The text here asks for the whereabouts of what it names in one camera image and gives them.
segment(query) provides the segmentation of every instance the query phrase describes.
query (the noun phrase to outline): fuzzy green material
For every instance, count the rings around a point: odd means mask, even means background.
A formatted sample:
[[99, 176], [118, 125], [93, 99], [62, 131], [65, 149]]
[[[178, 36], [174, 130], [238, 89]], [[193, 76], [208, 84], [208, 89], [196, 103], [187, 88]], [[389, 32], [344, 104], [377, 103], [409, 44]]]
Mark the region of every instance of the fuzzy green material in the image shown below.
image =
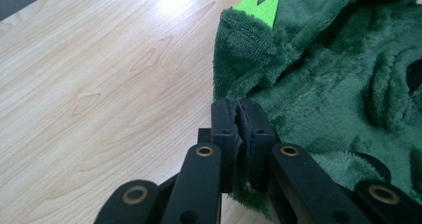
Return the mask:
[[[416, 0], [279, 0], [273, 29], [228, 9], [215, 43], [214, 99], [260, 103], [280, 139], [303, 146], [343, 186], [381, 178], [345, 151], [363, 152], [421, 202], [422, 87], [406, 84], [408, 66], [422, 58], [421, 31]], [[235, 198], [265, 212], [261, 197], [243, 191]]]

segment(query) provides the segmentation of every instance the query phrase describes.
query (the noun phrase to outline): light wood surface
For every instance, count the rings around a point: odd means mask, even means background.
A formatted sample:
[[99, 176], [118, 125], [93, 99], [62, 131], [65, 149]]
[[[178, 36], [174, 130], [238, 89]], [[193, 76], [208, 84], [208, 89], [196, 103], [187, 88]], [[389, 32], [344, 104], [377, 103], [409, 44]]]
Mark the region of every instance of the light wood surface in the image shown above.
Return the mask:
[[[39, 0], [0, 22], [0, 222], [92, 223], [210, 126], [213, 46], [241, 0]], [[223, 197], [223, 223], [267, 223]]]

